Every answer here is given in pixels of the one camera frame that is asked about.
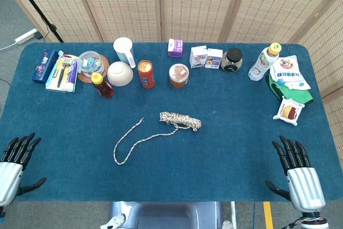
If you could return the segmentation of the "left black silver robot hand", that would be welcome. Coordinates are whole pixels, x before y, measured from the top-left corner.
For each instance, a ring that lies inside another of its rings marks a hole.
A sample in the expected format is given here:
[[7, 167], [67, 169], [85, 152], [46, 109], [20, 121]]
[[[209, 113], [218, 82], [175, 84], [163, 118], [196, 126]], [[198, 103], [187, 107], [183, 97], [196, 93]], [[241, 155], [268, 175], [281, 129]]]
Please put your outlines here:
[[31, 133], [22, 138], [14, 138], [1, 155], [1, 209], [11, 204], [17, 196], [40, 188], [47, 180], [41, 178], [28, 186], [20, 185], [32, 153], [41, 142], [40, 137], [34, 137], [35, 133]]

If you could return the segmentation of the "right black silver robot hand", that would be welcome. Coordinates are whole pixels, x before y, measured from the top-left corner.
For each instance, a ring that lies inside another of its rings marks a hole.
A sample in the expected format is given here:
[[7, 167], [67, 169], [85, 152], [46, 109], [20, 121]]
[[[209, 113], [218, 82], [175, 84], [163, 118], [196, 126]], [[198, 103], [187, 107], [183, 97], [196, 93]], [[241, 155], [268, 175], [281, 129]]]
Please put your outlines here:
[[320, 211], [326, 201], [318, 174], [312, 167], [303, 144], [280, 136], [283, 146], [276, 141], [272, 145], [277, 151], [284, 174], [288, 182], [288, 190], [276, 187], [266, 180], [267, 187], [280, 197], [290, 201], [293, 207], [302, 213]]

